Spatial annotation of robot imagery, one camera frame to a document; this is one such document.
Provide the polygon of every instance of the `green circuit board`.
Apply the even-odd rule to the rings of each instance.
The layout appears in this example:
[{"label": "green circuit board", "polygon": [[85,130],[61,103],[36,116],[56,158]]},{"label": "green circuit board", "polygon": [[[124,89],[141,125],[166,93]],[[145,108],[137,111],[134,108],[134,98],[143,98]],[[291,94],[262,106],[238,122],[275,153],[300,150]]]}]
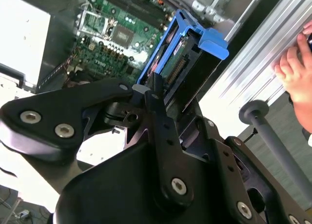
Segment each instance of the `green circuit board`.
[{"label": "green circuit board", "polygon": [[96,80],[118,77],[134,84],[164,34],[162,24],[156,28],[108,0],[88,2],[81,16],[73,66]]}]

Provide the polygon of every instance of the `human hand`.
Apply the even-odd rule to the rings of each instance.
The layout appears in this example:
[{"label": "human hand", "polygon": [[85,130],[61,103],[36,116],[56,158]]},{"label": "human hand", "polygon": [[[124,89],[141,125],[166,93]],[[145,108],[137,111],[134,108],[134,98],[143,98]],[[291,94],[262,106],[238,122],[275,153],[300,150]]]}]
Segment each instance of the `human hand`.
[{"label": "human hand", "polygon": [[[312,21],[304,27],[304,34],[312,32]],[[297,47],[291,47],[274,68],[276,76],[289,92],[292,101],[312,105],[312,52],[304,34],[297,36],[302,62]]]},{"label": "human hand", "polygon": [[302,33],[304,35],[312,34],[312,20],[308,22],[306,25],[304,25],[303,28],[304,30],[302,31]]}]

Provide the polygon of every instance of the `metal sheet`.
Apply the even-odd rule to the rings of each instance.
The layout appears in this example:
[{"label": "metal sheet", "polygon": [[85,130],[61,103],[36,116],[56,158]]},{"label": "metal sheet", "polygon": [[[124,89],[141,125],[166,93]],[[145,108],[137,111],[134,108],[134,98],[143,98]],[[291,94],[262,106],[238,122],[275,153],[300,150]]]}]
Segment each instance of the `metal sheet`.
[{"label": "metal sheet", "polygon": [[22,0],[0,0],[0,11],[0,63],[37,84],[50,15]]},{"label": "metal sheet", "polygon": [[218,125],[221,136],[238,136],[247,127],[238,119],[246,102],[271,105],[284,92],[273,66],[311,14],[312,0],[281,0],[203,97],[203,114]]}]

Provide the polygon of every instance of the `bolt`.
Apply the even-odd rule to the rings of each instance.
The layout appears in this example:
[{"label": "bolt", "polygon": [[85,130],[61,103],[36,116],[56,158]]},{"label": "bolt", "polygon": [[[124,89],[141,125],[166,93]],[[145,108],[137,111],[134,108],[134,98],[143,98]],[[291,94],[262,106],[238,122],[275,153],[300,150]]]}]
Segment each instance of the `bolt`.
[{"label": "bolt", "polygon": [[238,211],[247,219],[251,219],[253,217],[252,212],[249,207],[244,204],[242,201],[237,202]]},{"label": "bolt", "polygon": [[25,111],[20,115],[20,119],[24,123],[35,124],[41,121],[41,115],[35,111]]},{"label": "bolt", "polygon": [[123,84],[120,84],[119,87],[123,90],[128,90],[127,86],[123,85]]},{"label": "bolt", "polygon": [[208,124],[212,127],[215,126],[215,124],[211,120],[208,120]]},{"label": "bolt", "polygon": [[157,96],[157,95],[155,95],[155,94],[152,94],[152,96],[155,98],[155,99],[159,99],[159,97]]},{"label": "bolt", "polygon": [[75,130],[71,125],[63,123],[55,127],[55,133],[61,138],[70,138],[74,135]]},{"label": "bolt", "polygon": [[289,219],[291,220],[292,224],[300,224],[300,222],[292,215],[289,215]]},{"label": "bolt", "polygon": [[238,139],[234,139],[234,142],[238,145],[238,146],[241,146],[241,142],[238,140]]},{"label": "bolt", "polygon": [[185,195],[187,192],[186,185],[184,181],[182,181],[181,179],[178,178],[172,179],[171,186],[174,189],[174,191],[181,196]]}]

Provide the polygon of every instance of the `motherboard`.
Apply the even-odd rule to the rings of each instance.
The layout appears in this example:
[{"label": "motherboard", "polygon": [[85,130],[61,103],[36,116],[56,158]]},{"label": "motherboard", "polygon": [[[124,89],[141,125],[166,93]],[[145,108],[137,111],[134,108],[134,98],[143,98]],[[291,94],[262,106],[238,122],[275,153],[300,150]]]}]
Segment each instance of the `motherboard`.
[{"label": "motherboard", "polygon": [[134,84],[173,19],[160,0],[87,0],[68,72]]}]

